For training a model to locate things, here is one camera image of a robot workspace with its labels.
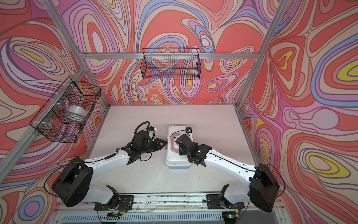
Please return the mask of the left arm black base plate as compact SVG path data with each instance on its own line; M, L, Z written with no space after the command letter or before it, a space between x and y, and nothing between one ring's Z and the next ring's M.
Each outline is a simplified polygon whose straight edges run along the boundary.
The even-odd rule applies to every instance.
M113 196L106 204L96 203L94 210L127 212L132 210L134 198L134 195Z

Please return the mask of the white blue plastic tool box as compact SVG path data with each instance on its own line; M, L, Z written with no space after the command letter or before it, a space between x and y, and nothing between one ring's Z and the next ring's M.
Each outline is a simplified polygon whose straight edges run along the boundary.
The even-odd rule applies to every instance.
M191 163L187 160L186 155L180 155L179 147L175 143L175 140L185 132L185 128L188 126L169 126L167 133L167 159L166 164L170 169L188 169ZM193 141L192 134L187 134Z

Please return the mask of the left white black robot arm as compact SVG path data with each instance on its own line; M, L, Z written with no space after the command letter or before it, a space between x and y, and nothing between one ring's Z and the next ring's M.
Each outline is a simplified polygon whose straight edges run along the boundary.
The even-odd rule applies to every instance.
M112 186L92 184L97 176L113 169L141 160L143 154L152 155L167 145L167 141L156 138L156 128L149 121L139 124L130 142L117 148L114 153L95 159L74 158L62 167L51 189L66 207L79 203L96 203L97 208L108 211L118 209L122 203L120 194Z

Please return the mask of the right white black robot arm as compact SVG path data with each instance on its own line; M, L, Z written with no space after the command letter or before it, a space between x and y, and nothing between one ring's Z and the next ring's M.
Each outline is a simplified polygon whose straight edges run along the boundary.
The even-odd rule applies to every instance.
M244 203L252 203L261 211L273 211L280 184L268 165L242 163L219 153L211 146L195 143L189 127L180 136L171 135L171 139L178 146L179 154L186 156L189 163L218 170L241 183L238 187L226 184L219 194L208 195L208 205L241 210Z

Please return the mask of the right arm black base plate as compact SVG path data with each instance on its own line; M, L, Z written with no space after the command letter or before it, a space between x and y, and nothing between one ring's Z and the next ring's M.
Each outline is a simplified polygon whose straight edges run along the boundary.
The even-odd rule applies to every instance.
M230 203L227 199L220 197L218 194L207 194L206 199L203 199L202 201L207 204L207 207L210 210L235 209L241 211L245 208L244 203Z

